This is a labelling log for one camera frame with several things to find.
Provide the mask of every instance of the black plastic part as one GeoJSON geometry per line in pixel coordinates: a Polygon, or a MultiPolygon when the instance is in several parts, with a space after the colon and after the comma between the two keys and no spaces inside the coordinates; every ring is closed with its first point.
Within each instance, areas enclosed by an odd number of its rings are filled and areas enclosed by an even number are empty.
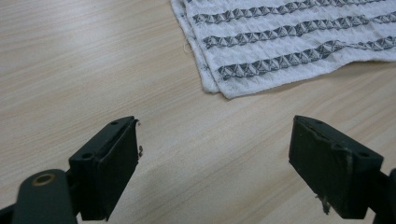
{"type": "Polygon", "coordinates": [[[388,200],[393,214],[393,220],[396,221],[396,169],[393,169],[389,175],[388,200]]]}
{"type": "Polygon", "coordinates": [[[14,204],[0,210],[0,223],[11,223],[12,215],[14,214],[14,204]]]}
{"type": "Polygon", "coordinates": [[[138,164],[134,117],[117,119],[70,159],[69,184],[83,220],[108,219],[138,164]]]}
{"type": "Polygon", "coordinates": [[[369,207],[376,213],[375,224],[396,223],[396,213],[393,213],[391,208],[396,204],[394,195],[393,199],[391,196],[391,191],[394,190],[392,189],[391,182],[391,178],[382,173],[378,173],[378,175],[370,181],[366,198],[369,207]]]}
{"type": "Polygon", "coordinates": [[[381,155],[320,120],[296,116],[289,157],[323,204],[329,203],[342,218],[364,218],[381,155]]]}
{"type": "Polygon", "coordinates": [[[65,172],[47,170],[23,181],[12,224],[77,224],[65,172]]]}

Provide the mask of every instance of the towel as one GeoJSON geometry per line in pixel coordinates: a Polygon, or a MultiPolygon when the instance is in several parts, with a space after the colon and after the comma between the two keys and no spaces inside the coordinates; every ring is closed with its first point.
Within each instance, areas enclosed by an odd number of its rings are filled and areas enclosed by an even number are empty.
{"type": "Polygon", "coordinates": [[[171,0],[203,88],[227,98],[396,61],[395,0],[171,0]]]}

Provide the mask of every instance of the light wood surface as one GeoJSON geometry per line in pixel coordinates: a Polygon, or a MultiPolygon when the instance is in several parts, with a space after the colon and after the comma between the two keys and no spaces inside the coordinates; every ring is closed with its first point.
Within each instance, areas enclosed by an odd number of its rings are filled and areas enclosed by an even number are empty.
{"type": "Polygon", "coordinates": [[[169,0],[0,2],[0,207],[113,119],[145,149],[109,223],[372,223],[326,216],[291,124],[331,124],[396,165],[396,63],[352,63],[226,100],[202,91],[169,0]]]}

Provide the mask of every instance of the wood grain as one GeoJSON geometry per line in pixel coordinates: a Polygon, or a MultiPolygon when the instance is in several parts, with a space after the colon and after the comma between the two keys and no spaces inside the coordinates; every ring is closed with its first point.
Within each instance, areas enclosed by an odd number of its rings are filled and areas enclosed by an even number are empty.
{"type": "Polygon", "coordinates": [[[0,206],[113,119],[145,155],[109,223],[372,223],[326,216],[289,165],[292,118],[322,119],[395,167],[396,63],[231,101],[202,91],[169,0],[0,3],[0,206]]]}

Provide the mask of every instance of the dark gray geometric pattern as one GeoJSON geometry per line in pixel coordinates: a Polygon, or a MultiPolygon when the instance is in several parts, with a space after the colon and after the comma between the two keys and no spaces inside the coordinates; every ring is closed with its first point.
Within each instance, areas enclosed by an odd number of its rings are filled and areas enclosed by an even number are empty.
{"type": "Polygon", "coordinates": [[[367,19],[364,15],[355,17],[343,17],[336,20],[316,20],[316,21],[304,21],[298,23],[295,26],[281,26],[275,30],[267,30],[258,33],[243,33],[235,36],[209,36],[203,39],[206,44],[206,48],[212,47],[229,48],[235,45],[243,46],[250,43],[256,43],[258,41],[266,41],[277,39],[285,36],[302,36],[316,30],[341,30],[365,25],[370,22],[374,23],[389,23],[396,22],[396,12],[389,13],[387,15],[374,17],[367,19]]]}
{"type": "Polygon", "coordinates": [[[300,64],[317,62],[319,60],[326,59],[332,53],[344,48],[380,51],[392,49],[395,46],[396,36],[388,36],[376,41],[369,41],[366,43],[360,42],[357,44],[332,40],[319,45],[315,49],[306,49],[302,52],[287,54],[273,59],[260,60],[255,63],[226,65],[219,68],[218,71],[223,80],[227,80],[231,77],[255,77],[300,64]]]}
{"type": "Polygon", "coordinates": [[[262,17],[268,14],[284,15],[296,10],[305,10],[311,7],[343,7],[346,5],[363,5],[380,1],[386,0],[305,0],[303,2],[287,3],[280,7],[252,7],[250,9],[236,8],[234,10],[229,10],[215,15],[198,14],[192,18],[196,23],[220,23],[224,21],[239,20],[241,18],[262,17]]]}

